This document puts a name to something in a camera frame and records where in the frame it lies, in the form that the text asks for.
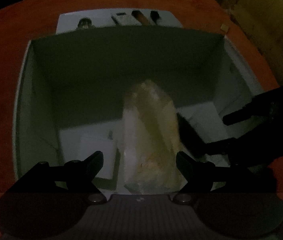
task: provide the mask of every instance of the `white bin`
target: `white bin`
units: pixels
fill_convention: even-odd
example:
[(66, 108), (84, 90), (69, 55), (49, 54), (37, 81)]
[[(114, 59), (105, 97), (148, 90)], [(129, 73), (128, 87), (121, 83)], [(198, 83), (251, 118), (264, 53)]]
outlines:
[[(119, 150), (116, 158), (107, 153), (104, 157), (105, 163), (109, 160), (107, 165), (115, 162), (113, 178), (109, 179), (110, 172), (105, 171), (108, 175), (94, 183), (127, 193), (121, 184), (123, 97), (132, 85), (146, 79), (163, 89), (188, 118), (194, 105), (211, 102), (222, 117), (263, 92), (243, 57), (226, 36), (219, 34), (117, 26), (30, 41), (14, 110), (16, 179), (39, 161), (57, 166), (77, 159), (83, 138), (109, 140), (111, 133), (115, 146), (108, 141), (106, 148)], [(222, 138), (238, 138), (259, 122), (251, 118), (225, 126)], [(87, 157), (93, 152), (87, 149)]]

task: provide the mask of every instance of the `screw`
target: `screw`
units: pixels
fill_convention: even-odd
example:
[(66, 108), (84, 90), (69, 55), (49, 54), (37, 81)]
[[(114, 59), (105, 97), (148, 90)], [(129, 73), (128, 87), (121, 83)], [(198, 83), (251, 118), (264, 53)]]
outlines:
[(179, 203), (187, 203), (191, 201), (191, 196), (188, 194), (178, 194), (175, 196), (175, 200)]
[(136, 199), (138, 202), (143, 202), (145, 199), (143, 197), (139, 197)]
[(93, 203), (99, 203), (105, 200), (105, 197), (104, 195), (100, 193), (94, 193), (94, 194), (89, 195), (88, 200)]
[(109, 139), (109, 140), (112, 140), (113, 137), (114, 137), (114, 136), (113, 136), (113, 131), (110, 130), (109, 133), (108, 133), (108, 139)]

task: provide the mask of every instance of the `metal bolt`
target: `metal bolt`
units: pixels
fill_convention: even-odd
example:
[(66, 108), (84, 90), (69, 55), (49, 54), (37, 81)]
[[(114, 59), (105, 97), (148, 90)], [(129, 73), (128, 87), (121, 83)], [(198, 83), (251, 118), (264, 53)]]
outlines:
[(145, 199), (143, 197), (139, 197), (136, 199), (138, 202), (143, 202)]
[(99, 203), (99, 202), (105, 200), (105, 197), (104, 197), (104, 195), (102, 195), (100, 193), (94, 193), (94, 194), (89, 195), (88, 200), (90, 202), (93, 202), (93, 203)]
[(188, 194), (178, 194), (175, 196), (175, 200), (179, 203), (186, 203), (191, 201), (191, 196)]
[(112, 140), (113, 138), (114, 138), (113, 131), (110, 130), (109, 133), (108, 133), (108, 139)]

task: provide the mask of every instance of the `small wooden block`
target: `small wooden block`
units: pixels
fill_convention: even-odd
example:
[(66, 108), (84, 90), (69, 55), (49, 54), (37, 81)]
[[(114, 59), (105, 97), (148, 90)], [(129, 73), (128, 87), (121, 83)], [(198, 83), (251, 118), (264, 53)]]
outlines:
[(222, 31), (224, 31), (225, 33), (227, 33), (228, 30), (229, 30), (229, 26), (227, 26), (227, 25), (225, 25), (225, 24), (222, 24), (222, 26), (220, 27), (220, 29), (221, 29)]

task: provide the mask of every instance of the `cardboard box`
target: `cardboard box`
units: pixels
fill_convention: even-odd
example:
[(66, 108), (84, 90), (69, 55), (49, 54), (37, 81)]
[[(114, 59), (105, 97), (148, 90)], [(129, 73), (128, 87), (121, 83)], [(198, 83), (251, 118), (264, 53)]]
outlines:
[[(206, 111), (207, 105), (198, 108), (198, 104), (209, 103), (209, 109), (213, 104), (211, 116), (222, 117), (263, 92), (247, 62), (220, 34), (171, 27), (116, 26), (30, 41), (14, 109), (16, 179), (39, 161), (63, 165), (78, 158), (79, 151), (85, 158), (83, 150), (79, 150), (83, 138), (97, 136), (100, 141), (114, 140), (115, 147), (108, 141), (107, 149), (118, 150), (113, 153), (113, 179), (100, 176), (94, 180), (95, 185), (127, 194), (120, 158), (123, 97), (132, 85), (146, 79), (172, 98), (175, 107), (193, 120), (197, 131), (205, 123), (211, 127), (212, 122), (207, 120), (209, 115), (199, 114), (203, 111), (198, 109)], [(208, 129), (203, 135), (207, 142), (239, 137), (259, 120), (251, 118), (229, 127), (220, 120), (216, 123), (221, 128), (217, 132)], [(93, 152), (88, 148), (87, 157)]]

